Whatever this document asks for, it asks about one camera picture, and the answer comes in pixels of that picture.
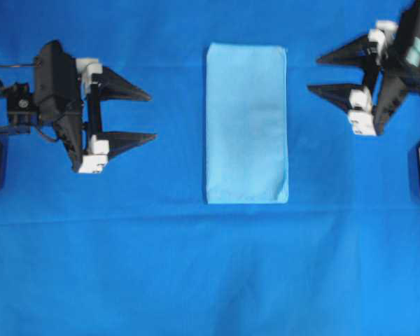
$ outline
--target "blue backdrop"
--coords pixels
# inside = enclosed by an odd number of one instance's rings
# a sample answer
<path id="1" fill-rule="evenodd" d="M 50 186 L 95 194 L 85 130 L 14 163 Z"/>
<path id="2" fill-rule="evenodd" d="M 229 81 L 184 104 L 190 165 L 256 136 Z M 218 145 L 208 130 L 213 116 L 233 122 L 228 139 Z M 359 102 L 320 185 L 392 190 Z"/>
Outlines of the blue backdrop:
<path id="1" fill-rule="evenodd" d="M 73 174 L 60 143 L 10 139 L 0 335 L 420 336 L 420 98 L 364 139 L 306 89 L 359 81 L 314 60 L 409 4 L 0 1 L 1 63 L 59 39 L 152 94 L 105 103 L 108 130 L 159 134 L 101 176 Z M 213 41 L 288 49 L 286 205 L 204 203 Z M 0 77 L 32 82 L 32 71 Z"/>

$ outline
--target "light blue napkin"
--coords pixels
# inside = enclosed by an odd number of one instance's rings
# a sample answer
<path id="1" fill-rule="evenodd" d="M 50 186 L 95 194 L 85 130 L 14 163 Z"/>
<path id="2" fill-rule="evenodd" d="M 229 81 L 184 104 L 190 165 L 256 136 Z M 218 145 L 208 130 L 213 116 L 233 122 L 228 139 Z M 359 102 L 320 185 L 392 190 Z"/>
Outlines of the light blue napkin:
<path id="1" fill-rule="evenodd" d="M 208 203 L 286 203 L 285 49 L 212 44 L 206 85 Z"/>

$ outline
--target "blue fabric surface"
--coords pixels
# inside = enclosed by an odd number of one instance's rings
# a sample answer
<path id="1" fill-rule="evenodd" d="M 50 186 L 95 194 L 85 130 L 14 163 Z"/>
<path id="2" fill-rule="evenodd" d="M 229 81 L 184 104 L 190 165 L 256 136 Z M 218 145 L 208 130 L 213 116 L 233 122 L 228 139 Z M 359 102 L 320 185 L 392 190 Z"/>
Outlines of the blue fabric surface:
<path id="1" fill-rule="evenodd" d="M 306 89 L 360 81 L 314 60 L 409 3 L 0 1 L 0 62 L 51 39 L 99 57 L 153 96 L 103 104 L 107 129 L 159 134 L 101 176 L 71 173 L 60 143 L 10 139 L 0 335 L 420 336 L 420 98 L 364 139 Z M 288 49 L 287 205 L 204 203 L 212 41 Z"/>
<path id="2" fill-rule="evenodd" d="M 210 204 L 288 201 L 286 51 L 214 43 L 206 69 Z"/>

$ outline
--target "light blue cloth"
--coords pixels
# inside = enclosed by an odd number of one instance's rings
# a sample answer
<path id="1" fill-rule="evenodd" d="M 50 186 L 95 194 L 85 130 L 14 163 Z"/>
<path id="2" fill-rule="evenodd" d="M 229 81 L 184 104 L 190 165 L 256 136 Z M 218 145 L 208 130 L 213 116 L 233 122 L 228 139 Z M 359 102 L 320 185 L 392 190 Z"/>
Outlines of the light blue cloth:
<path id="1" fill-rule="evenodd" d="M 286 203 L 285 49 L 212 44 L 206 85 L 208 203 Z"/>

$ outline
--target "screw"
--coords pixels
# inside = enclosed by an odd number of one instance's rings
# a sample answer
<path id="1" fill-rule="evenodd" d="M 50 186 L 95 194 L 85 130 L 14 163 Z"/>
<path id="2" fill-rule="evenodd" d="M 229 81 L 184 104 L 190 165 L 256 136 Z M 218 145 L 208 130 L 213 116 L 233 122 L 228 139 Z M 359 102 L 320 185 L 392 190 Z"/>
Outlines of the screw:
<path id="1" fill-rule="evenodd" d="M 29 102 L 26 99 L 19 100 L 19 107 L 21 109 L 26 109 L 29 105 Z"/>

